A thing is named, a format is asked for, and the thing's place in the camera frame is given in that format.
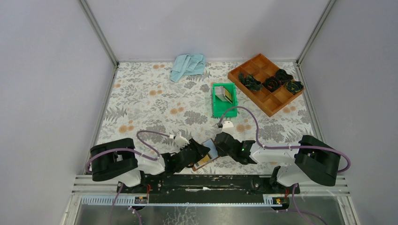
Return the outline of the brown leather card holder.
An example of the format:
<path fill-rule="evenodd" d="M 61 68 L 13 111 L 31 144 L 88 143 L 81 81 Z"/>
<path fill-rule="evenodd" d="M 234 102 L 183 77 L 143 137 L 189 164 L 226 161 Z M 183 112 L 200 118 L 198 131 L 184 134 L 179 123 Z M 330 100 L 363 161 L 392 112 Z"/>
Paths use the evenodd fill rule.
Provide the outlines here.
<path fill-rule="evenodd" d="M 192 170 L 195 172 L 198 169 L 206 166 L 207 164 L 215 161 L 217 158 L 220 156 L 218 155 L 218 151 L 215 147 L 213 139 L 208 139 L 205 142 L 202 143 L 205 147 L 208 147 L 210 151 L 198 162 L 196 162 L 192 168 Z"/>

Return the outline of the gold striped credit card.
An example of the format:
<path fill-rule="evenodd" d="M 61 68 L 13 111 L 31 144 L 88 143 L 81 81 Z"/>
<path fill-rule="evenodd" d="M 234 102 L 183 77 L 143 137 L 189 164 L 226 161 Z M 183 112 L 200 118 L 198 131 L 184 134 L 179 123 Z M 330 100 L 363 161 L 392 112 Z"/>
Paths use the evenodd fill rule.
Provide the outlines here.
<path fill-rule="evenodd" d="M 210 155 L 206 155 L 203 157 L 197 164 L 199 167 L 204 166 L 212 161 L 212 157 Z"/>

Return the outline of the silver credit card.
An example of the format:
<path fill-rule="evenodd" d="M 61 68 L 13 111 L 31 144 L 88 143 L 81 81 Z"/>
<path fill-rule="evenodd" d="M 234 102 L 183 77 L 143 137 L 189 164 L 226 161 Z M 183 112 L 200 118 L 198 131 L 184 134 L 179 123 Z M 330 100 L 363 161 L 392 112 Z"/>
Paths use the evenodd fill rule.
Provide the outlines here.
<path fill-rule="evenodd" d="M 214 88 L 215 95 L 223 102 L 233 103 L 233 95 L 224 86 L 216 86 Z"/>

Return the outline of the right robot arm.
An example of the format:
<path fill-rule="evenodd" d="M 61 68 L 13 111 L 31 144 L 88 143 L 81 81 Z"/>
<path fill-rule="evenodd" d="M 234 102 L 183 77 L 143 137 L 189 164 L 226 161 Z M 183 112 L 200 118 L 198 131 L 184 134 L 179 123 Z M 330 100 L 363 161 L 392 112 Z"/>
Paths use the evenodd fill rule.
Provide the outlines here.
<path fill-rule="evenodd" d="M 229 156 L 243 165 L 276 163 L 269 180 L 269 187 L 275 193 L 310 180 L 319 185 L 334 186 L 343 155 L 311 135 L 304 135 L 292 144 L 263 147 L 254 140 L 240 142 L 221 132 L 214 144 L 220 157 Z"/>

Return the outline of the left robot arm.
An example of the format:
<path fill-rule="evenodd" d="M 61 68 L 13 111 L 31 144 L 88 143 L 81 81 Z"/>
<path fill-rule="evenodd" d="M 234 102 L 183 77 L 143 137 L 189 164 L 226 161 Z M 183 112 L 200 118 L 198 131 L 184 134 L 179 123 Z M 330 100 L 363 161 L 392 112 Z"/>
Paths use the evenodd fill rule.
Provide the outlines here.
<path fill-rule="evenodd" d="M 163 153 L 153 156 L 139 152 L 133 139 L 97 145 L 90 150 L 86 171 L 92 174 L 94 182 L 116 180 L 139 193 L 145 188 L 144 175 L 173 175 L 184 168 L 194 166 L 205 158 L 211 148 L 184 137 L 173 137 L 179 147 L 177 153 Z"/>

